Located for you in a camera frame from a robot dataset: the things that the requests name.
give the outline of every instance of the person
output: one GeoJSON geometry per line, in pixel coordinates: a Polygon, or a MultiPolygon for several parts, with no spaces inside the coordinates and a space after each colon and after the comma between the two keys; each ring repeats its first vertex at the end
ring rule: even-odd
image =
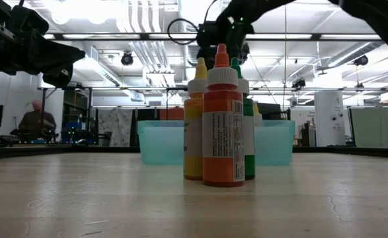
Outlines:
{"type": "Polygon", "coordinates": [[[44,125],[41,128],[41,110],[42,103],[39,100],[32,102],[33,111],[27,112],[22,121],[19,124],[20,131],[29,131],[32,134],[32,138],[39,138],[42,129],[54,130],[56,128],[56,121],[49,112],[44,112],[44,125]]]}

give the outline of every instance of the table surface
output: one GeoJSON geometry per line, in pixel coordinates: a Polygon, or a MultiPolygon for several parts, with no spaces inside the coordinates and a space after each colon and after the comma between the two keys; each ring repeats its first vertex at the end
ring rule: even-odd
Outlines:
{"type": "Polygon", "coordinates": [[[0,159],[0,237],[388,237],[388,159],[294,154],[214,188],[139,154],[0,159]]]}

